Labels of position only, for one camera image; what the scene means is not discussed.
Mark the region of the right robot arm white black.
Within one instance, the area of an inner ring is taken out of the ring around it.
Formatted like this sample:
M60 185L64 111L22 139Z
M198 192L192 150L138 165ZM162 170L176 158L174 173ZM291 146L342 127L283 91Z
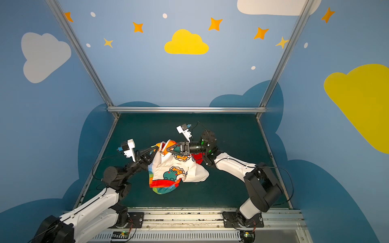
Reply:
M203 155L203 161L211 167L225 171L245 183L249 198L237 209L237 218L248 221L267 212L284 194L281 183L273 173L280 167L270 167L265 163L247 163L221 151L215 134L205 130L199 141L179 142L169 145L167 151L176 156Z

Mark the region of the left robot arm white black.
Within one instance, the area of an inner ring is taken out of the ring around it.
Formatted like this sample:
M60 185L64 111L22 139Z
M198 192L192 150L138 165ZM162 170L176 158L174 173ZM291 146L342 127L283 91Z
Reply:
M124 167L104 170L105 188L96 196L60 217L49 216L39 226L32 243L86 243L101 231L117 224L127 224L128 210L120 205L130 189L128 179L146 170L159 150L153 146L136 151Z

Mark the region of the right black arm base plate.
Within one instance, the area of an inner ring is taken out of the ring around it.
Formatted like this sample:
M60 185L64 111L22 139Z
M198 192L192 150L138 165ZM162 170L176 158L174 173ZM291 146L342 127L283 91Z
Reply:
M247 219L240 212L222 212L223 223L225 228L263 228L264 222L262 213L259 212L253 217Z

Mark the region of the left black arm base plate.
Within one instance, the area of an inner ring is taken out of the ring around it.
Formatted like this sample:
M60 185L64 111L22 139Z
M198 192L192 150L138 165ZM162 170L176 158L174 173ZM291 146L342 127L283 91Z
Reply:
M115 228L142 228L144 220L143 212L126 212L119 215Z

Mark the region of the rainbow and white kids jacket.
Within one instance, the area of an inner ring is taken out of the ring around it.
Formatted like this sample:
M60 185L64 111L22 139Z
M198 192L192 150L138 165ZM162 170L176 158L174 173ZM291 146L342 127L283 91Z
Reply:
M180 182L203 182L209 172L201 165L203 154L190 156L174 155L167 151L176 142L168 140L156 144L158 152L148 165L149 186L156 194L166 194L175 190Z

